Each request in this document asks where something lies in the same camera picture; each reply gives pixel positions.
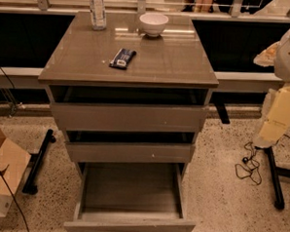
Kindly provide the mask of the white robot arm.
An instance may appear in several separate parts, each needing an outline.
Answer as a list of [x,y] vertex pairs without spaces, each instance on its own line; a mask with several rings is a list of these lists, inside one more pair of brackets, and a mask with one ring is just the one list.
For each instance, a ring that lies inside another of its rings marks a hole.
[[274,75],[284,82],[278,91],[268,91],[255,129],[253,143],[256,147],[266,149],[274,146],[290,128],[290,29],[278,42],[257,55],[254,63],[273,66]]

